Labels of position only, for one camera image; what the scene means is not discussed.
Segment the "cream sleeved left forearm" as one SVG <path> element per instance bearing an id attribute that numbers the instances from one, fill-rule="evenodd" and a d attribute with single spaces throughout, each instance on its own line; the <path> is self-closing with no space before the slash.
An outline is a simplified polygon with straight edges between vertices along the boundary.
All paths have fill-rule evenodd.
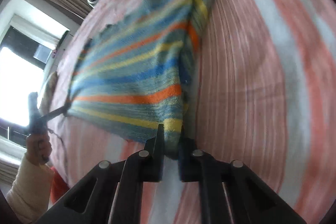
<path id="1" fill-rule="evenodd" d="M 36 222 L 49 208 L 54 171 L 23 157 L 6 200 L 21 223 Z"/>

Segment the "person's left hand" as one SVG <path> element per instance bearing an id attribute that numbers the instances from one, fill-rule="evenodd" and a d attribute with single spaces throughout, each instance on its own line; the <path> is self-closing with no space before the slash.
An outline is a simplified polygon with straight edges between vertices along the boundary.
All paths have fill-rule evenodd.
<path id="1" fill-rule="evenodd" d="M 26 138 L 26 158 L 36 166 L 46 164 L 52 152 L 48 134 L 30 134 Z"/>

